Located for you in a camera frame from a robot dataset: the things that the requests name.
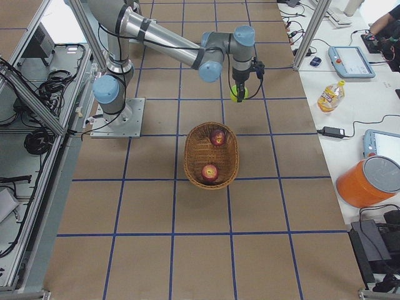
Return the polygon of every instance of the yellow-green ball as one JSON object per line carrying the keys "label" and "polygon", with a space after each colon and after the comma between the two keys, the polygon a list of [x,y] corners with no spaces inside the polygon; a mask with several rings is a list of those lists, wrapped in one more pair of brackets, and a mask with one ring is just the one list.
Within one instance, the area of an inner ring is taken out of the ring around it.
{"label": "yellow-green ball", "polygon": [[[236,91],[236,85],[234,85],[233,87],[232,87],[232,91],[230,91],[229,92],[229,95],[230,95],[230,97],[231,97],[231,100],[233,101],[233,102],[238,102],[238,97],[236,97],[236,94],[237,94],[238,92]],[[245,87],[244,88],[244,99],[242,100],[242,101],[244,101],[245,99],[247,99],[249,97],[249,91],[248,91],[248,89]]]}

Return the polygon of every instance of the person's arm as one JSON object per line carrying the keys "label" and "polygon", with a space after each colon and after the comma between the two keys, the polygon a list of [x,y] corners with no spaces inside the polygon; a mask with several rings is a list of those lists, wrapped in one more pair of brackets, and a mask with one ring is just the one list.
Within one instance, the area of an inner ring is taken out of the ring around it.
{"label": "person's arm", "polygon": [[389,23],[394,22],[396,19],[394,19],[389,13],[383,15],[380,17],[378,20],[375,21],[374,24],[371,25],[369,28],[371,34],[375,35],[379,33],[382,29],[384,29]]}

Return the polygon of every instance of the blue joint cap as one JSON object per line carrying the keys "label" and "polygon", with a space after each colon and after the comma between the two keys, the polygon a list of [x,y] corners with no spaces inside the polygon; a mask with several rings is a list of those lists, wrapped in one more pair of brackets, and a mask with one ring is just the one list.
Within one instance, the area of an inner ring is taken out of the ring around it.
{"label": "blue joint cap", "polygon": [[223,70],[223,65],[216,61],[208,61],[199,68],[200,78],[207,83],[217,80]]}
{"label": "blue joint cap", "polygon": [[252,47],[256,42],[256,32],[253,27],[248,25],[237,27],[233,36],[235,40],[243,46]]}
{"label": "blue joint cap", "polygon": [[93,83],[93,93],[100,104],[109,104],[113,102],[119,93],[117,79],[110,75],[97,78]]}
{"label": "blue joint cap", "polygon": [[201,37],[201,46],[202,47],[206,47],[207,40],[212,33],[213,33],[213,31],[208,31],[208,32],[205,32],[202,34],[202,37]]}

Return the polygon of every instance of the black power brick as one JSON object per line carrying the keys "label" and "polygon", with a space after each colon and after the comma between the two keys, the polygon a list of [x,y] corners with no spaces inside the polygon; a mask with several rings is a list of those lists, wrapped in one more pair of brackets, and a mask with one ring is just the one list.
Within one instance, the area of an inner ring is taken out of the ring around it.
{"label": "black power brick", "polygon": [[317,130],[317,133],[322,134],[323,136],[329,136],[331,138],[336,138],[336,139],[342,139],[346,137],[346,135],[344,134],[344,129],[335,127],[324,126],[322,129]]}

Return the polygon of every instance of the white cylinder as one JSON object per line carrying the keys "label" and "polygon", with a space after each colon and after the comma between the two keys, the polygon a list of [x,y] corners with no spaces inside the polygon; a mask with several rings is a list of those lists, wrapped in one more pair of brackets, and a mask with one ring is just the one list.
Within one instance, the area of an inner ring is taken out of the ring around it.
{"label": "white cylinder", "polygon": [[351,17],[363,2],[364,0],[349,0],[343,12],[345,13],[345,15]]}

